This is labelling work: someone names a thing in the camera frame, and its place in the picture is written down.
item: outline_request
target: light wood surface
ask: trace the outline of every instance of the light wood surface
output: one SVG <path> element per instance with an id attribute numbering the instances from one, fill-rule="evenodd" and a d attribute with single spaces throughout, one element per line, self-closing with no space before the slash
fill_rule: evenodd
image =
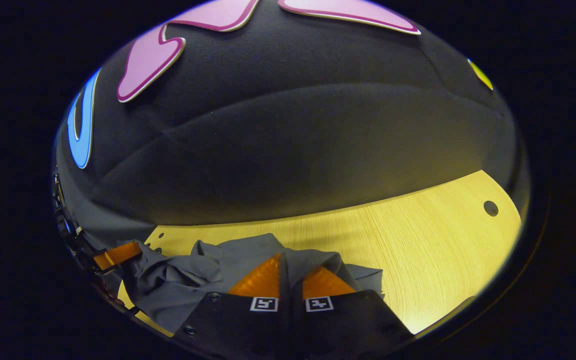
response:
<path id="1" fill-rule="evenodd" d="M 487 214 L 485 201 L 496 203 L 498 215 Z M 346 264 L 383 269 L 384 301 L 416 334 L 489 284 L 520 228 L 508 194 L 477 171 L 414 193 L 316 214 L 162 225 L 146 243 L 162 248 L 165 256 L 177 256 L 189 255 L 197 240 L 217 245 L 272 233 L 286 248 L 336 251 Z M 119 298 L 130 301 L 125 290 Z"/>

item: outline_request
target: yellow shape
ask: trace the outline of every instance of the yellow shape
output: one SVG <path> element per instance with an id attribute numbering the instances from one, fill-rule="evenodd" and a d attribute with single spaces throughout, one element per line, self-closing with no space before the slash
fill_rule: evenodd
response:
<path id="1" fill-rule="evenodd" d="M 498 215 L 486 213 L 486 201 L 497 205 Z M 197 239 L 218 245 L 272 233 L 286 248 L 336 251 L 346 264 L 383 269 L 384 301 L 416 334 L 489 284 L 520 228 L 508 194 L 480 170 L 421 191 L 315 214 L 161 225 L 146 243 L 165 256 L 189 255 Z"/>
<path id="2" fill-rule="evenodd" d="M 279 264 L 281 253 L 272 256 L 263 264 L 250 271 L 228 294 L 249 297 L 276 297 L 279 298 Z"/>
<path id="3" fill-rule="evenodd" d="M 318 266 L 303 278 L 301 290 L 303 300 L 313 297 L 342 296 L 354 292 L 355 289 L 323 266 Z"/>
<path id="4" fill-rule="evenodd" d="M 468 59 L 468 64 L 470 64 L 470 67 L 472 68 L 472 70 L 475 72 L 475 74 L 477 75 L 477 77 L 479 78 L 479 80 L 481 80 L 483 82 L 483 84 L 486 84 L 486 86 L 492 90 L 492 82 L 490 82 L 490 79 L 488 78 L 488 76 L 486 76 L 486 74 L 484 73 L 484 71 L 482 71 L 482 69 L 478 68 L 477 65 L 475 65 L 474 62 L 471 61 L 471 59 Z"/>

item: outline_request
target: fisheye lens view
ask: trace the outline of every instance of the fisheye lens view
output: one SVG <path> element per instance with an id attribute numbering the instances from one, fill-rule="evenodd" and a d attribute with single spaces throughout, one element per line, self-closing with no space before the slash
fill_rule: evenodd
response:
<path id="1" fill-rule="evenodd" d="M 210 359 L 371 359 L 487 291 L 531 184 L 486 59 L 367 0 L 171 16 L 54 140 L 57 227 L 118 311 Z"/>

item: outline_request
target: dark gray fabric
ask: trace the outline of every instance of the dark gray fabric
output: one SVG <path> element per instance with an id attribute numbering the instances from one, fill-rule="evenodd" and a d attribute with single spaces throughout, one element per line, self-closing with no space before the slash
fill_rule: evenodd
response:
<path id="1" fill-rule="evenodd" d="M 190 255 L 173 257 L 161 255 L 141 242 L 139 247 L 142 254 L 128 264 L 123 279 L 126 292 L 144 314 L 173 333 L 208 292 L 228 292 L 277 253 L 285 254 L 291 289 L 322 265 L 357 291 L 382 292 L 381 269 L 346 265 L 333 251 L 285 248 L 272 234 L 218 245 L 198 240 Z"/>
<path id="2" fill-rule="evenodd" d="M 61 136 L 64 130 L 66 130 L 64 127 L 60 127 L 57 136 Z M 70 166 L 64 166 L 65 163 L 72 161 L 67 144 L 56 146 L 54 156 L 55 163 L 59 165 L 64 205 L 72 218 L 83 228 L 86 241 L 94 250 L 116 248 L 123 239 L 140 241 L 148 239 L 156 225 L 127 217 L 85 196 L 85 191 L 80 189 L 81 183 L 75 181 L 76 176 Z"/>

